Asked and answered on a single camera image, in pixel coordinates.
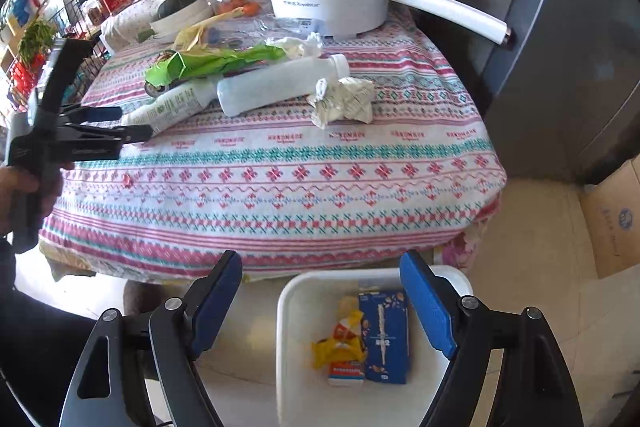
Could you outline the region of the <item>person's left hand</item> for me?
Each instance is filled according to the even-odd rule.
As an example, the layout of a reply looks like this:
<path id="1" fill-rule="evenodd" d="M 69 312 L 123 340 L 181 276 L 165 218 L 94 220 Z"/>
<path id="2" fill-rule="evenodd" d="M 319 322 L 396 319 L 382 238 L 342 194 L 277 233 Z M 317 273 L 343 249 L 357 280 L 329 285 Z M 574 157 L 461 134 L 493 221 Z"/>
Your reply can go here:
<path id="1" fill-rule="evenodd" d="M 62 195 L 64 186 L 62 171 L 73 171 L 74 168 L 75 164 L 73 162 L 66 162 L 58 169 L 58 174 L 52 187 L 42 196 L 40 205 L 41 218 L 50 215 L 54 204 Z M 14 197 L 16 195 L 36 193 L 38 188 L 38 180 L 27 171 L 15 167 L 0 168 L 0 230 L 2 236 L 7 236 L 13 230 L 10 213 Z"/>

